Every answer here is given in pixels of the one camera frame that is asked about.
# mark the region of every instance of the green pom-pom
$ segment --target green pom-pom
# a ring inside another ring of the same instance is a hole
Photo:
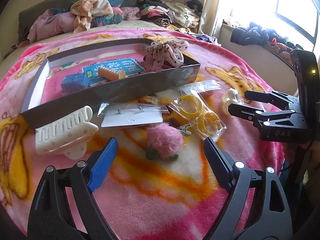
[[[175,154],[175,155],[169,157],[169,159],[172,160],[172,161],[176,161],[176,160],[178,160],[178,158],[179,158],[178,154]]]
[[[158,151],[151,147],[146,150],[146,157],[149,161],[154,161],[159,155]]]

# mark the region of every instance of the window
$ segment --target window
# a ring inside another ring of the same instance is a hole
[[[319,15],[312,0],[236,0],[230,15],[241,26],[253,21],[305,50],[315,48]]]

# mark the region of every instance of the white card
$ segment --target white card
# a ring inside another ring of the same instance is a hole
[[[138,109],[124,109],[118,113],[117,109],[111,109],[103,118],[101,127],[121,127],[132,125],[144,125],[163,122],[162,114],[157,107],[150,111],[151,107],[145,112]]]

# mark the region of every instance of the silver screw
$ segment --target silver screw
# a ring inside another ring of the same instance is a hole
[[[235,165],[239,168],[242,169],[244,167],[244,164],[242,162],[236,162]]]
[[[85,161],[79,161],[79,162],[77,163],[77,166],[78,166],[79,168],[82,168],[82,167],[84,167],[85,165],[86,165]]]
[[[267,171],[268,171],[269,173],[275,173],[275,170],[274,170],[273,168],[271,168],[271,167],[268,167],[268,168],[267,168]]]
[[[53,171],[53,169],[54,169],[53,166],[48,166],[48,167],[45,169],[45,171],[46,171],[46,172],[51,172],[51,171]]]

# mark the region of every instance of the fluffy pink ball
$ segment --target fluffy pink ball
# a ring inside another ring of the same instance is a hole
[[[183,143],[182,134],[179,130],[167,123],[147,128],[147,144],[159,152],[162,158],[175,155]]]

